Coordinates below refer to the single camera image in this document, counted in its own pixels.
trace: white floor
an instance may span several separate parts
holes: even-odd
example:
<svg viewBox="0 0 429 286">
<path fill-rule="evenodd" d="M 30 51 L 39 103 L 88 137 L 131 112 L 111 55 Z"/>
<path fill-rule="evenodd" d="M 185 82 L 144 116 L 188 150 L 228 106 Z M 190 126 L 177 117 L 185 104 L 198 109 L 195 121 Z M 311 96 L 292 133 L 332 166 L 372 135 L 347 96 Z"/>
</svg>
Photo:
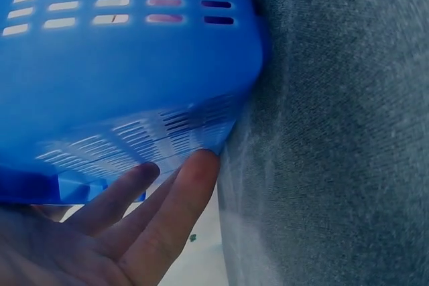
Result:
<svg viewBox="0 0 429 286">
<path fill-rule="evenodd" d="M 150 195 L 155 189 L 156 187 L 152 187 L 147 194 Z M 138 205 L 132 205 L 127 213 Z M 77 209 L 78 207 L 70 209 L 66 217 Z M 182 255 L 170 268 L 160 286 L 228 286 L 222 252 L 217 189 L 214 190 L 212 199 L 192 233 L 196 235 L 196 240 L 188 240 Z"/>
</svg>

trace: basket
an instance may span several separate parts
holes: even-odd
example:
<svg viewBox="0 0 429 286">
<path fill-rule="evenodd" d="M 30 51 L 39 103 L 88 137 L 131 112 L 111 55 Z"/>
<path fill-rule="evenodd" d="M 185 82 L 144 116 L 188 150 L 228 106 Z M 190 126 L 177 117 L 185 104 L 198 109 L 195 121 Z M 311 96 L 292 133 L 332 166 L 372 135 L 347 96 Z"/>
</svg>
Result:
<svg viewBox="0 0 429 286">
<path fill-rule="evenodd" d="M 0 200 L 82 204 L 219 152 L 264 45 L 251 0 L 0 0 Z"/>
</svg>

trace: finger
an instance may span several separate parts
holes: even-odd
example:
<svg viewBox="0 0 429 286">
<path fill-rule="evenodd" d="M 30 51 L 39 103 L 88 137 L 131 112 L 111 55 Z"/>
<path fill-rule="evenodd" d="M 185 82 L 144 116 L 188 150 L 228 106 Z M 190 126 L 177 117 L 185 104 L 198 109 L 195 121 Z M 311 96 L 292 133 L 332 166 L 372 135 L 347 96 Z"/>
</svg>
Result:
<svg viewBox="0 0 429 286">
<path fill-rule="evenodd" d="M 103 255 L 114 261 L 123 256 L 160 209 L 177 178 L 179 170 L 177 169 L 132 213 L 100 234 L 97 240 L 100 243 L 100 252 Z"/>
<path fill-rule="evenodd" d="M 210 151 L 185 162 L 157 214 L 118 262 L 134 285 L 160 282 L 210 200 L 218 173 L 219 159 Z"/>
<path fill-rule="evenodd" d="M 52 221 L 61 221 L 71 206 L 42 206 L 35 204 L 33 205 L 33 208 Z"/>
<path fill-rule="evenodd" d="M 160 169 L 154 163 L 134 167 L 65 223 L 89 236 L 97 235 L 120 220 L 130 204 L 150 187 L 159 174 Z"/>
</svg>

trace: laundry basket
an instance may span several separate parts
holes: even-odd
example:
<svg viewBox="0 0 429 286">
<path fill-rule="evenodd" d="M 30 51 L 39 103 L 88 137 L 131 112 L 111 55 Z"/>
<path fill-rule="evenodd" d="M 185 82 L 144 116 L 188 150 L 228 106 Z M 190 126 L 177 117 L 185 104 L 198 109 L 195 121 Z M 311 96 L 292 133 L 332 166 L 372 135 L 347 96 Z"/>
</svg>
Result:
<svg viewBox="0 0 429 286">
<path fill-rule="evenodd" d="M 0 200 L 85 203 L 219 152 L 264 44 L 251 0 L 0 0 Z"/>
</svg>

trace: fabric texture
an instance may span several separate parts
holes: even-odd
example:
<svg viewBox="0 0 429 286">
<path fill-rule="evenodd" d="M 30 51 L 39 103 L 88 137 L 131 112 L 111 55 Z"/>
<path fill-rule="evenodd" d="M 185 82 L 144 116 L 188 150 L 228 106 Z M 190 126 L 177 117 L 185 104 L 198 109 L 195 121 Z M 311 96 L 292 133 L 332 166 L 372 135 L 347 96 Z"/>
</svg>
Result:
<svg viewBox="0 0 429 286">
<path fill-rule="evenodd" d="M 429 0 L 255 0 L 273 58 L 222 160 L 230 286 L 429 285 Z"/>
</svg>

